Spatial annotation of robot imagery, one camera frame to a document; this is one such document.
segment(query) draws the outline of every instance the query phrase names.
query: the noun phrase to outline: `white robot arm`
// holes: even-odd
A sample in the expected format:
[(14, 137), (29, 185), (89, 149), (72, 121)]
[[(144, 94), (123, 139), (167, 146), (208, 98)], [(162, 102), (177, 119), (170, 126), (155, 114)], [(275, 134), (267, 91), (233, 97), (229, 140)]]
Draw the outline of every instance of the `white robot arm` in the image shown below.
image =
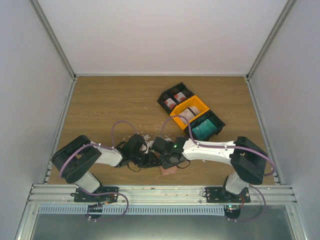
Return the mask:
[(267, 155), (246, 137), (238, 137), (236, 141), (229, 142), (197, 141), (196, 143), (187, 137), (178, 137), (175, 142), (157, 137), (151, 146), (151, 151), (145, 153), (140, 150), (145, 140), (138, 134), (133, 135), (128, 142), (123, 142), (116, 148), (102, 147), (81, 135), (56, 152), (51, 158), (52, 163), (60, 171), (67, 159), (86, 144), (94, 146), (80, 151), (79, 156), (74, 157), (63, 169), (62, 177), (67, 183), (74, 183), (89, 193), (95, 193), (102, 186), (99, 180), (89, 172), (89, 168), (94, 163), (119, 168), (133, 162), (140, 168), (162, 166), (164, 169), (192, 160), (228, 164), (233, 166), (235, 171), (232, 175), (227, 176), (223, 185), (226, 199), (239, 198), (238, 194), (248, 184), (261, 184), (266, 167), (266, 160), (255, 154), (225, 147), (244, 146)]

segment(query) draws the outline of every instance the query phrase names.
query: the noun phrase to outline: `wooden platform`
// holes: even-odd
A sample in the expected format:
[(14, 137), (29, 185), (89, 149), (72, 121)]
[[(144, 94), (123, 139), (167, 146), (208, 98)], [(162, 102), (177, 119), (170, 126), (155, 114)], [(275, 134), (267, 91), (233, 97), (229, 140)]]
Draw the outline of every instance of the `wooden platform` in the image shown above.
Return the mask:
[[(79, 135), (111, 146), (111, 126), (118, 120), (129, 121), (139, 133), (154, 139), (168, 118), (157, 99), (163, 91), (180, 82), (184, 82), (226, 124), (221, 133), (210, 141), (232, 141), (238, 136), (246, 136), (265, 148), (244, 78), (194, 76), (79, 77), (58, 148)], [(115, 142), (128, 140), (133, 134), (128, 125), (120, 123), (115, 128)], [(172, 120), (167, 124), (165, 135), (174, 140), (184, 133)], [(133, 172), (127, 167), (115, 168), (98, 163), (90, 172), (106, 185), (222, 185), (233, 168), (223, 163), (194, 160), (188, 168), (166, 176), (161, 175), (158, 167)], [(59, 178), (57, 169), (53, 167), (48, 183), (66, 182)], [(274, 184), (273, 177), (265, 177), (263, 184)]]

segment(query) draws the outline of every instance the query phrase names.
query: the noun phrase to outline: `glass panel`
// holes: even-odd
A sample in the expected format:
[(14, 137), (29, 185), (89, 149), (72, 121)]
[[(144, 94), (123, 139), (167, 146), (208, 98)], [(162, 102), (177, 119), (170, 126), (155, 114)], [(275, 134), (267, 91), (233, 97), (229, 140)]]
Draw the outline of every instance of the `glass panel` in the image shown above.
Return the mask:
[[(261, 206), (244, 206), (241, 218), (255, 216)], [(40, 214), (33, 240), (270, 240), (294, 239), (284, 206), (267, 206), (250, 222), (228, 222), (222, 216), (126, 215), (107, 222), (88, 222), (78, 214)]]

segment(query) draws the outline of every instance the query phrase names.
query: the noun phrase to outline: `pink sponge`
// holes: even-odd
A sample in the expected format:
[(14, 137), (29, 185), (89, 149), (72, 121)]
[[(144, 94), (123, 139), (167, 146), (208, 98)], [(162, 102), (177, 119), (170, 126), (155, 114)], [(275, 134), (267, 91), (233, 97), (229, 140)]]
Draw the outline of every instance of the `pink sponge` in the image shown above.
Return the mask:
[(161, 170), (161, 175), (165, 176), (165, 175), (169, 175), (169, 174), (176, 174), (178, 168), (176, 166), (164, 169), (162, 166), (159, 167)]

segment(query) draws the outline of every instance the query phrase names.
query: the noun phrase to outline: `metal bracket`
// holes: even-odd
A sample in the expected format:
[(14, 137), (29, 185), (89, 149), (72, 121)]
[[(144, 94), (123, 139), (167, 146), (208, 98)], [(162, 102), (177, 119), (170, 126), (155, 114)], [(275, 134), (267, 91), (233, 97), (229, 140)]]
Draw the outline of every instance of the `metal bracket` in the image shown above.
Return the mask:
[[(116, 186), (104, 186), (102, 193), (108, 192), (119, 192), (119, 188)], [(74, 197), (75, 203), (97, 203), (97, 202), (108, 202), (108, 203), (116, 203), (118, 201), (118, 195), (111, 196), (109, 194), (99, 196), (92, 196), (86, 194), (85, 192), (81, 191), (79, 188), (75, 190), (75, 192), (71, 193), (70, 196)]]
[(239, 198), (235, 198), (232, 201), (227, 201), (222, 193), (223, 187), (221, 186), (216, 186), (216, 187), (206, 187), (205, 188), (205, 197), (206, 197), (206, 202), (207, 203), (236, 203), (236, 204), (241, 204), (242, 199), (240, 196), (243, 198), (244, 203), (250, 203), (250, 193), (249, 189), (245, 187), (239, 194)]

